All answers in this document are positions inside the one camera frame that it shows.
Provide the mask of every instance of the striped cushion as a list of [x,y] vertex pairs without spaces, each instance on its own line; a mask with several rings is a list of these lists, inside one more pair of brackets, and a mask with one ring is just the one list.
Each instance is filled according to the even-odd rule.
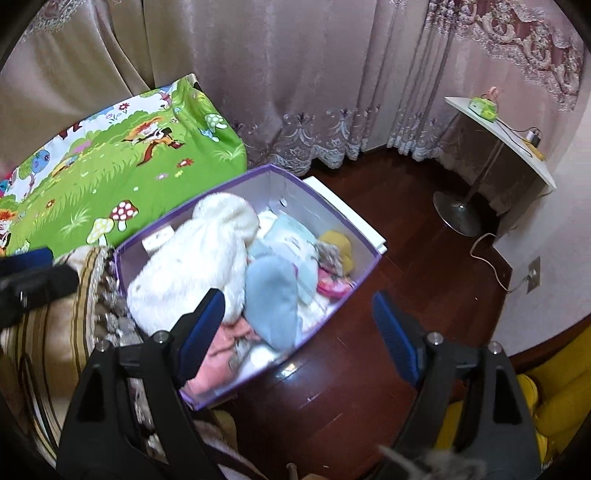
[[60,257],[78,272],[78,292],[26,314],[2,332],[0,345],[17,371],[40,452],[55,465],[70,399],[95,344],[98,285],[110,251],[80,247]]

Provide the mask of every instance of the electrical socket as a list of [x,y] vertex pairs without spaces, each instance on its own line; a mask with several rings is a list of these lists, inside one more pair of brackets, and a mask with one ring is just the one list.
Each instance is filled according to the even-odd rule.
[[530,263],[530,269],[528,272],[527,280],[527,293],[540,286],[541,277],[541,261],[537,257],[532,263]]

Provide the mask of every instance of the metal lamp base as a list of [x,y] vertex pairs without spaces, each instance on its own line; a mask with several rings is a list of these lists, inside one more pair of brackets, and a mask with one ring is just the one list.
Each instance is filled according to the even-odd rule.
[[464,236],[478,236],[482,233],[478,213],[470,204],[464,204],[460,197],[435,192],[433,205],[443,221],[457,233]]

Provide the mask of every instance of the purple storage box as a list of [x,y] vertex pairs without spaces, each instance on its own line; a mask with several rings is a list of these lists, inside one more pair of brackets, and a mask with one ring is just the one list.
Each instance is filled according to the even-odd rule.
[[[274,165],[265,165],[249,170],[245,174],[176,207],[121,244],[115,250],[115,266],[123,295],[126,295],[129,284],[150,258],[142,245],[142,240],[167,225],[176,230],[191,218],[196,203],[214,192],[228,192],[238,195],[250,202],[257,213],[265,210],[272,210],[276,214],[285,212],[306,226],[316,237],[327,230],[334,230],[344,234],[350,240],[353,262],[355,263],[355,269],[350,276],[355,282],[355,289],[329,307],[326,317],[303,336],[298,348],[328,322],[334,312],[347,301],[381,258],[381,254],[365,236],[323,197],[291,173]],[[253,348],[249,359],[241,366],[234,381],[203,394],[199,399],[191,402],[193,407],[206,406],[260,373],[266,367],[285,360],[287,356],[286,354],[278,354],[264,345]]]

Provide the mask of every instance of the baby clothes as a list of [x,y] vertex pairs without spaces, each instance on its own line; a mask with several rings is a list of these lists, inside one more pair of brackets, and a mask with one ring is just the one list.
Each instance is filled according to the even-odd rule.
[[338,277],[343,276],[343,262],[340,259],[339,247],[333,244],[327,244],[321,240],[316,241],[318,250],[319,264],[327,272],[333,273]]
[[353,290],[353,283],[348,277],[338,277],[319,268],[316,290],[330,299],[341,299]]
[[301,331],[305,335],[318,325],[327,315],[330,299],[317,293],[309,305],[298,304],[297,313],[301,317]]
[[264,212],[259,213],[258,217],[259,217],[259,229],[258,229],[258,232],[256,233],[256,237],[258,239],[262,239],[267,234],[267,232],[271,229],[271,227],[273,226],[273,223],[275,223],[275,220],[278,219],[278,216],[275,215],[270,210],[265,210]]
[[308,305],[318,283],[318,252],[316,238],[294,218],[282,213],[262,239],[248,249],[251,260],[265,255],[279,255],[296,267],[300,300]]
[[327,244],[336,245],[339,248],[340,261],[343,265],[343,271],[339,276],[349,275],[355,265],[353,264],[351,242],[342,233],[329,230],[323,233],[318,240]]
[[246,246],[259,227],[252,206],[230,193],[214,193],[194,208],[193,218],[148,261],[129,285],[127,302],[148,335],[170,330],[210,288],[224,294],[223,323],[234,323],[244,305]]
[[246,269],[244,317],[277,351],[296,346],[301,335],[297,314],[296,269],[279,255],[267,255]]
[[197,375],[183,387],[185,395],[196,398],[207,390],[228,383],[258,341],[260,337],[243,317],[233,325],[222,323],[213,337]]

